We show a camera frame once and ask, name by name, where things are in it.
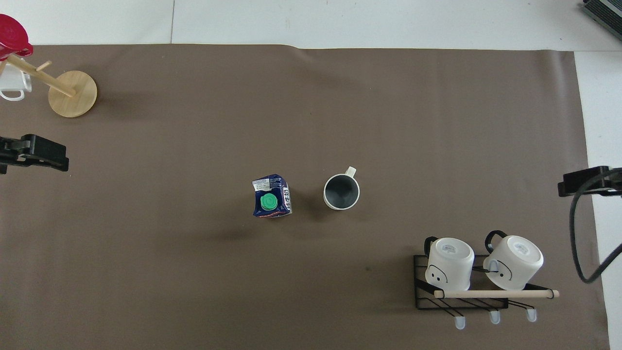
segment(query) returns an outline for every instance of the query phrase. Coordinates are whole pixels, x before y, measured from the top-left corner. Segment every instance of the white mug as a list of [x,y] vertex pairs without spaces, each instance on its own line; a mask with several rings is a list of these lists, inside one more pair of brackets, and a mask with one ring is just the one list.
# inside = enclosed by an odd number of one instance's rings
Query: white mug
[[334,210],[352,208],[361,192],[358,182],[354,179],[356,169],[349,167],[344,174],[331,176],[324,184],[324,203]]
[[[4,92],[18,91],[18,97],[9,97],[4,94]],[[30,75],[22,72],[10,64],[6,64],[2,73],[0,73],[0,96],[8,101],[21,101],[24,99],[24,92],[26,91],[32,91]]]
[[428,237],[424,243],[428,266],[425,280],[442,290],[467,290],[471,287],[473,249],[455,238]]
[[[503,239],[493,249],[491,241],[495,235]],[[483,267],[488,270],[486,276],[505,290],[523,290],[544,263],[540,249],[520,236],[508,236],[495,230],[486,236],[485,245],[490,253],[484,259]]]

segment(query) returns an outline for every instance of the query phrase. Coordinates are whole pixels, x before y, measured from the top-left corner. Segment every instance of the black wire rack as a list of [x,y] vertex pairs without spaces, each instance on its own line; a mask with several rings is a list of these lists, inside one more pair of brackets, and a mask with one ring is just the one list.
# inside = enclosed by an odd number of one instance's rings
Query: black wire rack
[[[479,290],[498,290],[496,286],[485,274],[485,270],[481,268],[483,260],[488,255],[475,255],[473,262],[473,273],[471,274],[471,288]],[[501,322],[500,310],[508,309],[515,306],[526,310],[527,320],[535,322],[537,320],[536,308],[532,305],[510,300],[509,298],[451,298],[446,297],[445,292],[425,281],[425,269],[427,268],[428,258],[425,255],[414,255],[414,286],[415,286],[415,307],[418,310],[437,310],[444,311],[454,318],[457,329],[464,329],[466,326],[465,315],[460,310],[480,310],[489,313],[490,321],[493,324]],[[524,290],[550,291],[549,299],[553,299],[556,291],[543,286],[527,284]]]

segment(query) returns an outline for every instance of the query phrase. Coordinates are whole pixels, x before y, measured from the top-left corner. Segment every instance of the white table surface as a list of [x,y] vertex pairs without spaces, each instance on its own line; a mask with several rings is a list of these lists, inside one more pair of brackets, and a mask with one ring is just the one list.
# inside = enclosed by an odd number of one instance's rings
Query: white table surface
[[[589,165],[620,167],[622,42],[581,13],[580,4],[562,0],[2,0],[0,13],[20,21],[33,45],[173,42],[576,51]],[[618,197],[593,200],[602,260],[622,242],[622,201]],[[611,348],[622,350],[622,258],[602,278]]]

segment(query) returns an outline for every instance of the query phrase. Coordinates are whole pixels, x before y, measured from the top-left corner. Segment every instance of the black cable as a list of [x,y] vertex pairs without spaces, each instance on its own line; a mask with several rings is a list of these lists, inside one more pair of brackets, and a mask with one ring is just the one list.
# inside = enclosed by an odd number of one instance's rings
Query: black cable
[[583,195],[583,193],[587,191],[587,189],[590,186],[594,185],[596,182],[600,181],[601,179],[604,179],[607,176],[611,176],[614,174],[622,174],[622,168],[613,168],[609,171],[605,171],[602,174],[594,176],[588,181],[585,181],[585,183],[582,184],[581,187],[579,187],[579,189],[577,189],[575,196],[572,198],[572,203],[570,204],[570,244],[572,247],[572,259],[575,262],[575,268],[577,269],[577,274],[579,275],[579,278],[581,278],[581,281],[583,281],[584,283],[594,282],[600,276],[600,274],[603,273],[603,271],[605,271],[605,269],[609,266],[609,264],[611,264],[613,260],[616,257],[618,257],[620,253],[622,253],[622,244],[620,244],[617,248],[615,248],[611,252],[611,254],[609,254],[609,256],[605,259],[605,261],[598,266],[596,271],[594,271],[594,273],[592,273],[592,275],[589,278],[585,278],[583,271],[581,271],[581,264],[579,264],[579,257],[577,255],[577,242],[575,240],[575,210],[577,209],[577,202],[579,201],[579,198],[581,198],[581,195]]

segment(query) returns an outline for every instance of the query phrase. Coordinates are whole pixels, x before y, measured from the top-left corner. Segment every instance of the red cup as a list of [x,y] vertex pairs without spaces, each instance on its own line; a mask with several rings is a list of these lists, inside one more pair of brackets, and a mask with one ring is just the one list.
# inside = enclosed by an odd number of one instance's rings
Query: red cup
[[32,55],[32,45],[28,44],[28,34],[13,17],[0,14],[0,61],[11,54]]

